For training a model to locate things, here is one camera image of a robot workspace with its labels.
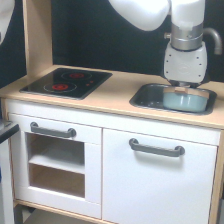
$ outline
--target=metal sink basin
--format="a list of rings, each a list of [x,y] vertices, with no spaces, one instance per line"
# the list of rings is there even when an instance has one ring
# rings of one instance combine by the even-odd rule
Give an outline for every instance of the metal sink basin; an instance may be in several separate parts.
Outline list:
[[[130,100],[130,104],[135,107],[141,107],[146,109],[156,109],[184,114],[192,114],[192,115],[207,115],[212,113],[213,106],[215,103],[215,99],[217,94],[210,90],[200,89],[203,91],[207,91],[209,93],[209,99],[207,102],[207,106],[205,111],[200,113],[194,112],[184,112],[184,111],[176,111],[168,108],[164,108],[163,106],[163,89],[169,87],[168,85],[160,85],[160,84],[147,84],[142,86],[138,92],[132,97]]]

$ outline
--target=countertop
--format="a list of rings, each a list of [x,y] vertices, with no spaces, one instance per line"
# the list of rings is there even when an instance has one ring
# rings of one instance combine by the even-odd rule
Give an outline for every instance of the countertop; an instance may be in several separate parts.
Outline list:
[[[224,129],[224,83],[210,82],[200,86],[200,88],[213,90],[218,94],[213,112],[209,115],[202,116],[159,111],[155,109],[142,109],[132,106],[129,101],[141,86],[149,83],[168,84],[165,79],[153,75],[78,68],[111,72],[113,75],[84,100],[72,100],[19,92],[19,90],[27,84],[59,67],[77,68],[54,65],[34,77],[24,76],[2,88],[0,90],[0,97]]]

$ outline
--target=metal handle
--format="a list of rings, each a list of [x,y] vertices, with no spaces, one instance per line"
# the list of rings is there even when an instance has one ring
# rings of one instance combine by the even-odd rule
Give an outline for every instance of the metal handle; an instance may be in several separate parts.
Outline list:
[[[73,128],[68,129],[68,131],[57,131],[52,129],[46,129],[38,127],[38,124],[36,122],[32,122],[30,124],[31,131],[37,134],[43,134],[43,135],[50,135],[54,137],[60,137],[60,138],[71,138],[76,136],[76,131]]]
[[[130,139],[129,145],[134,151],[152,153],[156,155],[180,157],[185,154],[185,149],[182,146],[177,146],[175,149],[163,149],[158,147],[152,147],[148,145],[140,145],[135,138]]]

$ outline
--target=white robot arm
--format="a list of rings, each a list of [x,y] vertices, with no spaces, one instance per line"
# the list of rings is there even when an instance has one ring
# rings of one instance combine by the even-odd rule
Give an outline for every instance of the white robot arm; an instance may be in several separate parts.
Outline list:
[[[145,31],[157,29],[170,12],[172,32],[165,54],[164,76],[180,86],[200,85],[207,68],[207,52],[202,42],[205,0],[109,1],[121,16]]]
[[[0,44],[5,39],[14,5],[15,0],[0,0]]]

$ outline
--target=stovetop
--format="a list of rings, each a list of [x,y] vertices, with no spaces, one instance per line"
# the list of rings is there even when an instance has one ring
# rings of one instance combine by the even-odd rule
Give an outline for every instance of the stovetop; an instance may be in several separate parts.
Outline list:
[[[20,92],[82,100],[105,82],[111,73],[58,68]]]

